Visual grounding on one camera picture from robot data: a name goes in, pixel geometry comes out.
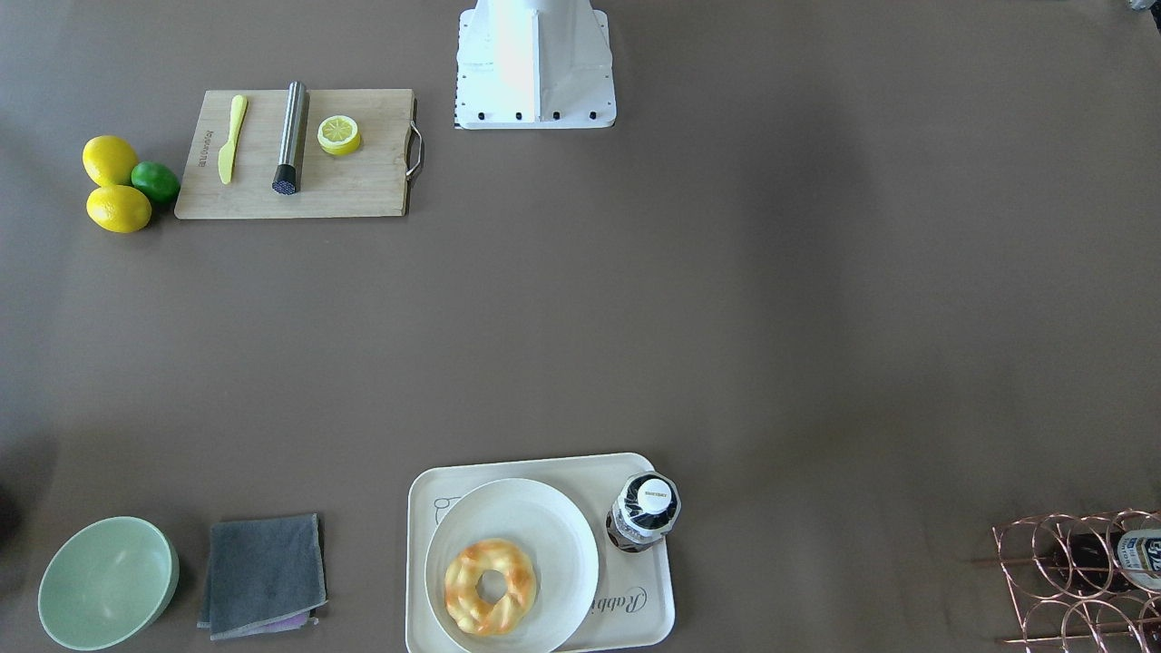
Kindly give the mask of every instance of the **lemon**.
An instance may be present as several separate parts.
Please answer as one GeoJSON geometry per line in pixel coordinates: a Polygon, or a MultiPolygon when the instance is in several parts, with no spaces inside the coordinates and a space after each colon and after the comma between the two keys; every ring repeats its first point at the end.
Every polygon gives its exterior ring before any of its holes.
{"type": "Polygon", "coordinates": [[[88,194],[85,203],[93,222],[109,231],[130,234],[149,224],[153,207],[149,198],[132,186],[102,186],[88,194]]]}
{"type": "Polygon", "coordinates": [[[348,116],[331,116],[318,125],[318,144],[327,155],[349,155],[360,143],[359,124],[348,116]]]}
{"type": "Polygon", "coordinates": [[[142,162],[134,166],[129,173],[129,180],[134,188],[137,188],[151,201],[159,204],[167,204],[178,199],[181,191],[181,182],[172,170],[164,164],[154,162],[142,162]]]}
{"type": "Polygon", "coordinates": [[[85,172],[98,186],[129,184],[129,175],[137,165],[137,152],[118,136],[98,136],[85,143],[81,152],[85,172]]]}

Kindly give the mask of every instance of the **bottle label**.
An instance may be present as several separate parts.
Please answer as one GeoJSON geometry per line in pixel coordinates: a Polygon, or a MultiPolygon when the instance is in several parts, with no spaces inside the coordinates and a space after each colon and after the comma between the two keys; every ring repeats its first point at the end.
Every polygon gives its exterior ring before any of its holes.
{"type": "Polygon", "coordinates": [[[626,539],[634,541],[635,544],[651,544],[658,541],[662,536],[656,533],[643,533],[636,528],[636,524],[629,522],[625,518],[625,515],[620,510],[613,510],[613,528],[616,529],[621,536],[626,539]]]}
{"type": "Polygon", "coordinates": [[[1145,589],[1161,590],[1161,531],[1125,533],[1117,543],[1117,560],[1134,583],[1145,589]]]}

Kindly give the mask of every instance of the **gray cloth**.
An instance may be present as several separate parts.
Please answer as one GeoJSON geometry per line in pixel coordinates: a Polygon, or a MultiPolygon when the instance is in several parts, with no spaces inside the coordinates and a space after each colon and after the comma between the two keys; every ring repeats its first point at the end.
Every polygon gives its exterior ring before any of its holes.
{"type": "Polygon", "coordinates": [[[317,514],[222,522],[210,529],[197,623],[210,630],[210,639],[298,627],[324,603],[317,514]]]}

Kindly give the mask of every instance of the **yellow knife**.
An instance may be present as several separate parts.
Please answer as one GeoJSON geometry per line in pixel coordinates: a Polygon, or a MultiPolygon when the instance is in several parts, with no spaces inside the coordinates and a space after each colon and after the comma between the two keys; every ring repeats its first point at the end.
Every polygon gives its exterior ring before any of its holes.
{"type": "Polygon", "coordinates": [[[248,103],[245,95],[235,95],[230,102],[230,138],[218,150],[218,177],[222,178],[222,184],[229,184],[233,178],[233,152],[238,149],[238,131],[248,103]]]}

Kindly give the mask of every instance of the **donut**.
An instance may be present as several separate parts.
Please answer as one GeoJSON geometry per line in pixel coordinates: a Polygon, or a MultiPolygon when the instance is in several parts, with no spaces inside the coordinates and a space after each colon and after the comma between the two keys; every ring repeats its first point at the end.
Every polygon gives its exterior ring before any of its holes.
{"type": "Polygon", "coordinates": [[[455,557],[444,574],[444,603],[455,625],[468,634],[504,634],[520,623],[536,601],[532,560],[506,539],[479,540],[455,557]],[[488,571],[504,574],[507,590],[496,603],[479,597],[476,586],[488,571]]]}

